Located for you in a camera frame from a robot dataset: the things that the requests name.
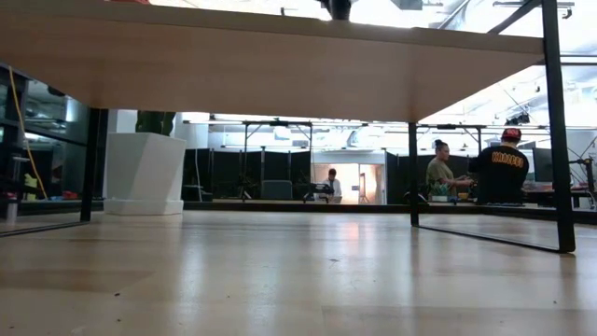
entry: green plant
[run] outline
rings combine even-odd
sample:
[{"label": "green plant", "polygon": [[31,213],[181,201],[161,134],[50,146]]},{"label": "green plant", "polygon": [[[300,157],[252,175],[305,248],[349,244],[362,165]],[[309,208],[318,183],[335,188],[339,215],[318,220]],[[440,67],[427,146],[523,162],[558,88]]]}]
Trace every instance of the green plant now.
[{"label": "green plant", "polygon": [[137,133],[170,135],[176,112],[138,111],[134,130]]}]

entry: monitor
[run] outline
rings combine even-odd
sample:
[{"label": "monitor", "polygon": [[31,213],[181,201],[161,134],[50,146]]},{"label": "monitor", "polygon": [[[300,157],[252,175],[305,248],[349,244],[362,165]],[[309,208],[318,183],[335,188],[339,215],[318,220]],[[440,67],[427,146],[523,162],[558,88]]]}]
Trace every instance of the monitor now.
[{"label": "monitor", "polygon": [[553,182],[551,149],[533,148],[533,163],[535,164],[535,182]]}]

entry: woman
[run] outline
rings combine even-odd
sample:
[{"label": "woman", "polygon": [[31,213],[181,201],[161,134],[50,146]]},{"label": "woman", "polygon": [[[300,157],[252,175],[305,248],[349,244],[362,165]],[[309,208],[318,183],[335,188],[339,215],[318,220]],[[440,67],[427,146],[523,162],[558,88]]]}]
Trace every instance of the woman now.
[{"label": "woman", "polygon": [[466,176],[454,178],[446,162],[450,158],[448,144],[436,140],[436,156],[427,165],[427,186],[430,196],[456,196],[458,187],[468,187],[472,180]]}]

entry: person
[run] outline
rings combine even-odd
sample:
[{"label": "person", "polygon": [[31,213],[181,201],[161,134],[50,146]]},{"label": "person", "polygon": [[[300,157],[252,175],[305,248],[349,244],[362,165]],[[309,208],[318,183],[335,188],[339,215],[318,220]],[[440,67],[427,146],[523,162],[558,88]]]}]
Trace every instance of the person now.
[{"label": "person", "polygon": [[516,149],[521,138],[521,130],[505,129],[500,146],[483,149],[469,163],[468,171],[479,175],[477,203],[522,203],[529,160]]},{"label": "person", "polygon": [[473,182],[466,176],[454,178],[446,162],[450,158],[450,147],[436,140],[436,156],[427,165],[426,181],[429,196],[456,196],[458,187],[468,187]]},{"label": "person", "polygon": [[322,184],[329,185],[333,191],[333,197],[342,197],[342,189],[340,188],[340,181],[336,178],[336,169],[332,168],[327,172],[327,179],[321,182]]}]

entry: red cap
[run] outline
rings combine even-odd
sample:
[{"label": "red cap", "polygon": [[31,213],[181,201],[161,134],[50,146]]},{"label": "red cap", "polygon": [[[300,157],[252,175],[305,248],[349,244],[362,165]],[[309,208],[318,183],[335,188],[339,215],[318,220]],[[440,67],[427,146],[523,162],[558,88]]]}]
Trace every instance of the red cap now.
[{"label": "red cap", "polygon": [[502,133],[502,139],[513,139],[513,140],[521,140],[522,132],[519,129],[509,128],[505,129]]}]

